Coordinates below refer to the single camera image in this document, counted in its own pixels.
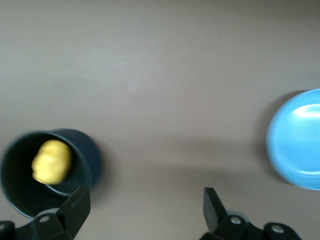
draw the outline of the gray table surface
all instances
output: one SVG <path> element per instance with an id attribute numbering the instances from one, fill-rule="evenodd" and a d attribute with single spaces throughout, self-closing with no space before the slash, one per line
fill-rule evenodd
<path id="1" fill-rule="evenodd" d="M 319 1 L 1 1 L 0 150 L 73 128 L 104 159 L 77 240 L 197 240 L 203 188 L 262 228 L 320 235 L 320 192 L 282 180 L 275 111 L 320 87 Z M 1 219 L 28 220 L 0 193 Z"/>

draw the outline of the metal screw head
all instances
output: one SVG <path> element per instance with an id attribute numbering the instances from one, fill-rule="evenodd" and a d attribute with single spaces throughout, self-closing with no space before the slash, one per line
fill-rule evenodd
<path id="1" fill-rule="evenodd" d="M 241 223 L 241 219 L 238 218 L 237 216 L 233 216 L 233 217 L 231 217 L 231 222 L 233 224 L 240 224 Z"/>
<path id="2" fill-rule="evenodd" d="M 271 229 L 277 234 L 283 234 L 285 232 L 285 230 L 279 225 L 272 225 Z"/>

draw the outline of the yellow object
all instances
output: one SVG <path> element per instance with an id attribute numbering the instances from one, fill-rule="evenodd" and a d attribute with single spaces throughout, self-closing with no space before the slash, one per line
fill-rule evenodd
<path id="1" fill-rule="evenodd" d="M 58 140 L 46 141 L 31 163 L 32 177 L 42 184 L 55 185 L 67 176 L 72 165 L 71 150 Z"/>

